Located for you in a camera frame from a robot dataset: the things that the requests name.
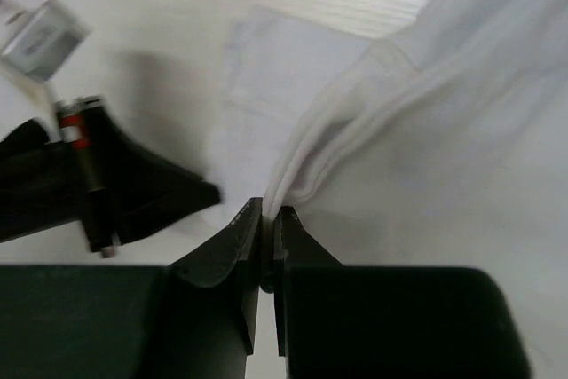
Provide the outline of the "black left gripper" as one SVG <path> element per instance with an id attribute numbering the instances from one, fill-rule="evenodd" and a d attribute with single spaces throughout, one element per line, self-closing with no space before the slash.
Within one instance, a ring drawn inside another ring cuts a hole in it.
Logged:
<path id="1" fill-rule="evenodd" d="M 102 97 L 58 102 L 62 141 L 30 119 L 1 140 L 1 242 L 78 221 L 92 251 L 114 251 L 218 205 L 219 189 L 155 154 Z"/>

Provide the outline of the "white skirt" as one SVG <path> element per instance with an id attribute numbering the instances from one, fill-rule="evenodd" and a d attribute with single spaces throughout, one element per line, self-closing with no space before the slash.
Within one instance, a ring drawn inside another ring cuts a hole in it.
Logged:
<path id="1" fill-rule="evenodd" d="M 567 375 L 567 0 L 429 0 L 374 41 L 255 9 L 208 144 L 224 226 L 296 209 L 343 261 L 473 265 Z"/>

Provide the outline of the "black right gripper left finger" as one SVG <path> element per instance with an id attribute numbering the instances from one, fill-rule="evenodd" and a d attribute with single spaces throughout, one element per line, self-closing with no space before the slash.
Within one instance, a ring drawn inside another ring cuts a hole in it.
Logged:
<path id="1" fill-rule="evenodd" d="M 242 378 L 254 351 L 261 201 L 171 266 L 168 378 Z"/>

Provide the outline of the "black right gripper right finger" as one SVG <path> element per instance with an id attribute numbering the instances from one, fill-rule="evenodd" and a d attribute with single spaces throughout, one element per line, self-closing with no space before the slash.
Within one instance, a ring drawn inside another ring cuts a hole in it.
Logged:
<path id="1" fill-rule="evenodd" d="M 345 268 L 291 207 L 281 209 L 274 224 L 273 270 L 279 355 L 340 357 Z"/>

